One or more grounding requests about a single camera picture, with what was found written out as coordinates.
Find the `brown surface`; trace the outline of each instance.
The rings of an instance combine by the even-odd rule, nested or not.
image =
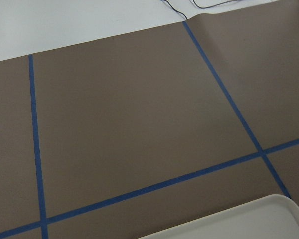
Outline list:
[[[39,220],[27,57],[0,62],[0,232]]]
[[[34,68],[49,216],[255,152],[180,23]]]
[[[299,146],[270,154],[269,159],[299,206]]]
[[[299,138],[299,1],[190,20],[263,148]],[[34,55],[48,216],[255,151],[183,26]],[[0,62],[0,232],[39,220],[28,62]],[[269,155],[299,205],[299,146]],[[50,224],[135,239],[281,193],[261,159]],[[40,229],[9,237],[39,239]]]
[[[33,229],[24,233],[7,237],[7,239],[42,239],[41,229],[40,228]]]
[[[135,239],[281,193],[261,159],[49,225],[50,239]]]
[[[261,146],[299,138],[299,0],[188,24]]]

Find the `blue tape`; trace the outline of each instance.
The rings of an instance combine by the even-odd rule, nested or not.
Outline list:
[[[195,44],[197,50],[199,51],[201,57],[204,59],[205,63],[207,64],[209,70],[211,71],[211,73],[213,74],[215,80],[217,81],[219,87],[221,88],[221,90],[223,91],[224,95],[226,96],[229,104],[231,105],[231,107],[233,108],[234,112],[236,113],[239,121],[241,122],[241,124],[243,125],[245,131],[247,132],[249,138],[251,139],[251,141],[253,142],[255,148],[257,149],[257,151],[261,154],[261,157],[263,159],[263,161],[265,162],[267,168],[269,169],[271,175],[273,176],[273,178],[275,179],[275,181],[277,182],[278,186],[280,187],[281,191],[289,198],[291,198],[287,188],[285,187],[285,185],[283,184],[281,178],[279,177],[278,173],[276,172],[276,170],[274,169],[273,165],[271,164],[270,160],[267,158],[266,154],[263,152],[263,149],[261,148],[258,140],[256,139],[254,133],[252,132],[252,130],[250,129],[249,125],[247,124],[245,118],[243,117],[242,113],[240,112],[240,110],[238,109],[236,103],[234,102],[233,98],[231,97],[231,95],[229,94],[228,90],[226,89],[224,83],[222,82],[222,80],[220,79],[219,75],[217,74],[215,68],[213,67],[213,65],[211,64],[211,62],[209,61],[207,55],[205,54],[205,52],[203,51],[202,47],[200,46],[199,42],[197,41],[195,35],[193,34],[193,32],[191,31],[191,29],[189,28],[187,22],[183,22],[183,25],[188,33],[188,35],[190,36],[190,38],[192,39],[193,43]]]
[[[158,190],[158,189],[162,189],[162,188],[168,187],[170,185],[184,182],[189,179],[193,179],[193,178],[205,175],[205,174],[209,174],[209,173],[212,173],[212,172],[215,172],[215,171],[218,171],[218,170],[221,170],[221,169],[224,169],[224,168],[227,168],[227,167],[239,164],[239,163],[243,163],[243,162],[255,159],[257,157],[260,157],[260,153],[253,153],[253,154],[250,154],[247,156],[243,156],[243,157],[240,157],[240,158],[237,158],[234,160],[230,160],[230,161],[227,161],[227,162],[224,162],[221,164],[217,164],[215,166],[211,166],[209,168],[205,168],[205,169],[193,172],[193,173],[185,174],[183,176],[169,179],[164,182],[160,182],[160,183],[157,183],[157,184],[145,187],[145,188],[141,188],[141,189],[129,192],[129,193],[125,193],[125,194],[119,195],[117,197],[113,197],[113,198],[110,198],[110,199],[107,199],[107,200],[104,200],[104,201],[101,201],[98,203],[94,203],[94,204],[91,204],[91,205],[88,205],[85,207],[81,207],[81,208],[48,218],[48,224],[55,223],[55,222],[58,222],[58,221],[61,221],[61,220],[67,219],[67,218],[71,218],[71,217],[74,217],[74,216],[77,216],[77,215],[80,215],[83,213],[87,213],[87,212],[90,212],[95,209],[106,207],[111,204],[118,203],[118,202],[124,201],[126,199],[136,197],[136,196],[140,196],[140,195],[143,195],[143,194],[146,194],[146,193]]]
[[[38,120],[37,120],[37,112],[36,112],[33,56],[29,55],[28,59],[29,59],[29,75],[30,75],[30,94],[31,94],[34,158],[35,158],[35,170],[36,170],[36,180],[37,180],[38,198],[39,198],[40,224],[41,224],[42,239],[48,239],[49,236],[48,236],[46,210],[45,210],[45,199],[44,199],[43,177],[42,177],[40,144],[39,144],[39,132],[38,132]]]
[[[274,152],[277,152],[277,151],[280,151],[280,150],[283,150],[286,148],[290,148],[290,147],[296,146],[296,145],[299,145],[299,138],[296,140],[287,142],[287,143],[280,144],[280,145],[272,147],[272,148],[265,149],[264,153],[266,153],[266,154],[274,153]]]
[[[5,232],[0,233],[0,239],[6,238],[9,236],[13,236],[15,234],[23,233],[23,232],[26,232],[26,231],[29,231],[29,230],[32,230],[35,228],[39,228],[40,226],[41,226],[40,222],[35,222],[35,223],[27,224],[27,225],[24,225],[24,226],[21,226],[18,228],[7,230]]]

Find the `white surface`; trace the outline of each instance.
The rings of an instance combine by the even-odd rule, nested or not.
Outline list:
[[[190,0],[169,1],[191,18],[276,0],[243,0],[208,10]],[[0,0],[0,61],[179,21],[183,18],[161,0]]]
[[[270,195],[142,239],[299,239],[299,207]]]

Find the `plastic tray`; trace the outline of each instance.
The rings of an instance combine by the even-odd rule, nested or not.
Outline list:
[[[299,207],[269,195],[141,239],[299,239]]]

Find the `black cable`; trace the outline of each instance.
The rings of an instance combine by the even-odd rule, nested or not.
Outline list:
[[[182,12],[177,11],[175,8],[173,8],[173,6],[169,3],[169,1],[167,1],[167,0],[161,0],[161,1],[165,1],[165,2],[167,2],[167,4],[170,6],[171,9],[173,9],[173,10],[176,11],[177,13],[183,15],[183,16],[185,17],[185,19],[188,20],[187,16],[186,16],[185,14],[183,14]]]
[[[192,0],[192,1],[193,1],[193,3],[195,4],[196,7],[200,8],[200,9],[208,9],[208,8],[212,8],[212,7],[219,6],[219,5],[222,5],[222,4],[226,4],[226,3],[229,3],[229,2],[242,1],[242,0],[230,0],[230,1],[225,1],[225,2],[222,2],[222,3],[216,4],[216,5],[213,5],[213,6],[206,6],[206,7],[202,7],[202,6],[197,5],[195,0]]]

